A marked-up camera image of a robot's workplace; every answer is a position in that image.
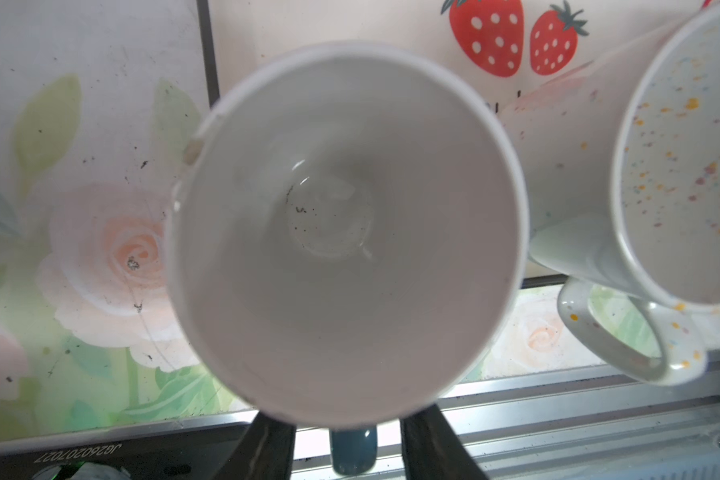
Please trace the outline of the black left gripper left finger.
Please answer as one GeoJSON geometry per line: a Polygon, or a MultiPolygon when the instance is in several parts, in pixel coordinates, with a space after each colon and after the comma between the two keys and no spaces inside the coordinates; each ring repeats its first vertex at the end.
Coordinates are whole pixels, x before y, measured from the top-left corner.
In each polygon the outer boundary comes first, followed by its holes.
{"type": "Polygon", "coordinates": [[[292,474],[296,426],[260,411],[215,480],[289,480],[292,474]]]}

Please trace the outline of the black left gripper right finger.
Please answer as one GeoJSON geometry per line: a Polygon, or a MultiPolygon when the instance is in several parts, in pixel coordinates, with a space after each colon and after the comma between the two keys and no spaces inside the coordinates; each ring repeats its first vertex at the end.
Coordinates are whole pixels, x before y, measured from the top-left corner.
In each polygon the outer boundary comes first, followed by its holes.
{"type": "Polygon", "coordinates": [[[487,480],[436,404],[400,420],[408,480],[487,480]]]}

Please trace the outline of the blue floral mug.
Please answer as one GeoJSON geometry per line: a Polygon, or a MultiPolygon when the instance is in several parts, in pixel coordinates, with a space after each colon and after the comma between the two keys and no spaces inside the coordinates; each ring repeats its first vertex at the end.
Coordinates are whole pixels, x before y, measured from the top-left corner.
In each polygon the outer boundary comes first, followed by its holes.
{"type": "Polygon", "coordinates": [[[185,161],[164,258],[184,334],[257,414],[329,430],[339,468],[494,344],[528,198],[506,131],[448,69],[378,44],[293,51],[215,104],[185,161]]]}

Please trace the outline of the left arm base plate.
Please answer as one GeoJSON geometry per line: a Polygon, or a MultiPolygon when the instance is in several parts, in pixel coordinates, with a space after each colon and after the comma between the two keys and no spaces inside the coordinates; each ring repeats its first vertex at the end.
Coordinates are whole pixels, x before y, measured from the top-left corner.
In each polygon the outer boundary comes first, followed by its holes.
{"type": "Polygon", "coordinates": [[[94,442],[0,446],[0,479],[211,479],[246,423],[180,428],[94,442]]]}

